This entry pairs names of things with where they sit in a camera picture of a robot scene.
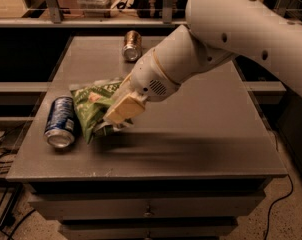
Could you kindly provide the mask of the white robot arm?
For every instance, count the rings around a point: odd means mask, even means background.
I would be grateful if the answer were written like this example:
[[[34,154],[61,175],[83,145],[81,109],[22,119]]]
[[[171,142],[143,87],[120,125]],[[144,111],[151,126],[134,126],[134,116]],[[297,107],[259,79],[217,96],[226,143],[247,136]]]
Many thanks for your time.
[[[258,0],[188,0],[186,23],[151,48],[112,96],[105,114],[120,124],[145,104],[174,94],[183,82],[237,55],[258,63],[302,97],[302,24]]]

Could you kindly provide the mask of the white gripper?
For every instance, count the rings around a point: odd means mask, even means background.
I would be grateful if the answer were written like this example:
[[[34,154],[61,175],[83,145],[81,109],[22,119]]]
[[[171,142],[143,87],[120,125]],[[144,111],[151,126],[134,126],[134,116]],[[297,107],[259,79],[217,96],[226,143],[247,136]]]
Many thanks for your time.
[[[160,102],[177,92],[180,84],[162,68],[154,48],[144,54],[112,95],[113,104],[104,115],[110,124],[121,124],[145,111],[146,100]]]

